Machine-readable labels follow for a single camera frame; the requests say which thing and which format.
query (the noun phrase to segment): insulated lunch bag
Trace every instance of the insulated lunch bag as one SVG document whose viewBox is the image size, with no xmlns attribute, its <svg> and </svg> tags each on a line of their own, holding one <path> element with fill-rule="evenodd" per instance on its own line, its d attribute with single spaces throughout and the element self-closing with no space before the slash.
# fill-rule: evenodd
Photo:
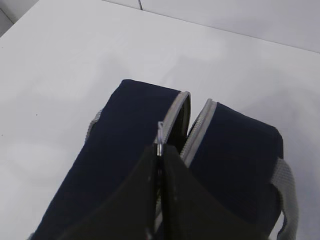
<svg viewBox="0 0 320 240">
<path fill-rule="evenodd" d="M 276 128 L 211 99 L 123 80 L 31 240 L 294 240 L 298 206 Z"/>
</svg>

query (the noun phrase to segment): gray zipper trim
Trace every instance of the gray zipper trim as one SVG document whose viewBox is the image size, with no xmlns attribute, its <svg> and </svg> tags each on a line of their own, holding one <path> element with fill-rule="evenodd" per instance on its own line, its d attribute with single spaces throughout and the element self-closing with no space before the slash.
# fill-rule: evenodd
<svg viewBox="0 0 320 240">
<path fill-rule="evenodd" d="M 166 113 L 164 120 L 163 120 L 163 143 L 166 143 L 170 132 L 174 126 L 174 123 L 177 119 L 177 116 L 185 103 L 187 97 L 190 97 L 190 92 L 180 92 L 178 96 L 176 96 L 175 100 L 173 101 L 172 105 L 170 106 L 168 112 Z M 158 135 L 156 136 L 154 143 L 158 143 Z"/>
<path fill-rule="evenodd" d="M 207 132 L 207 129 L 216 111 L 216 107 L 217 103 L 209 98 L 197 117 L 191 132 L 189 133 L 188 139 L 180 153 L 182 161 L 188 168 Z"/>
</svg>

